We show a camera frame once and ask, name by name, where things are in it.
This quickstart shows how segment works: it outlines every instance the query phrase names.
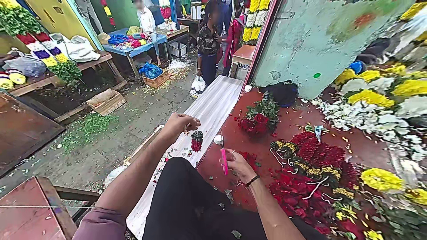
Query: green wall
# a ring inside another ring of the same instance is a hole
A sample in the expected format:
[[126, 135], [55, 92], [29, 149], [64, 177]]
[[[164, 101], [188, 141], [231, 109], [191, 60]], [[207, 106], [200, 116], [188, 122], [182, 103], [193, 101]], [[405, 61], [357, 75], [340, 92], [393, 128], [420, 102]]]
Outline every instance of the green wall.
[[292, 80], [301, 97], [315, 98], [414, 1], [282, 1], [255, 83], [264, 87]]
[[[104, 32], [109, 33], [115, 31], [114, 26], [110, 24], [110, 20], [102, 8], [100, 0], [91, 0], [95, 12], [102, 24]], [[111, 10], [111, 14], [116, 22], [116, 29], [122, 29], [130, 26], [139, 26], [136, 8], [131, 0], [107, 0], [107, 4]]]

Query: white marble slab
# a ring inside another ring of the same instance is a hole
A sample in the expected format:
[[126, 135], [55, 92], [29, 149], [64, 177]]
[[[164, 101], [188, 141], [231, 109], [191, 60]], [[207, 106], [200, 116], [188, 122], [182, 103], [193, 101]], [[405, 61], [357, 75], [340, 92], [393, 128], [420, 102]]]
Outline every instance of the white marble slab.
[[[203, 132], [203, 144], [200, 152], [193, 152], [190, 157], [184, 156], [192, 165], [196, 164], [213, 141], [221, 126], [224, 124], [239, 99], [239, 94], [243, 87], [243, 81], [219, 75], [215, 81], [203, 92], [203, 94], [194, 101], [184, 112], [190, 116], [196, 117], [202, 124], [199, 130]], [[173, 144], [163, 156], [154, 172], [151, 182], [159, 178], [165, 162], [164, 158], [168, 152], [172, 157], [183, 157], [182, 153], [187, 153], [191, 149], [191, 137], [181, 134], [178, 140]], [[151, 200], [153, 198], [156, 184], [148, 184], [147, 189], [141, 199], [132, 210], [126, 224], [130, 231], [138, 240], [142, 240], [145, 228], [145, 220], [150, 210]]]

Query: black pants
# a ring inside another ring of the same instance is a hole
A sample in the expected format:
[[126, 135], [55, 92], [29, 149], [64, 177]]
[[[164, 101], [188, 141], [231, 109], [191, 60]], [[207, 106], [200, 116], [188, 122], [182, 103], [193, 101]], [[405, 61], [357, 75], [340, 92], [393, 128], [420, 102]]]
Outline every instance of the black pants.
[[[307, 240], [326, 239], [302, 220], [292, 221]], [[186, 159], [171, 158], [157, 182], [143, 240], [236, 240], [232, 230], [245, 240], [267, 240], [258, 213], [232, 207]]]

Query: black floral shirt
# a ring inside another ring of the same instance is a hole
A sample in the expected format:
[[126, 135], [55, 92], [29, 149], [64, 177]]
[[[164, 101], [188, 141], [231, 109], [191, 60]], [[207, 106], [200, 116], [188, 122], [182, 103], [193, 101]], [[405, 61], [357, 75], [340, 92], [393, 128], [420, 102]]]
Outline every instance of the black floral shirt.
[[213, 27], [213, 33], [208, 28], [208, 25], [205, 24], [199, 31], [197, 36], [197, 53], [199, 56], [202, 55], [214, 55], [218, 52], [219, 42], [215, 40], [217, 35], [216, 26]]

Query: maroon sleeve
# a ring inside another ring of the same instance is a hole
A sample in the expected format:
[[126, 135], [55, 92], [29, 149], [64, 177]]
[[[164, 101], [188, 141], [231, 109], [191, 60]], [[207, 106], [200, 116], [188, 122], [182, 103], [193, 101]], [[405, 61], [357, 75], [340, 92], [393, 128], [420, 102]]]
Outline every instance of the maroon sleeve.
[[81, 221], [73, 240], [125, 240], [126, 218], [112, 210], [93, 208]]

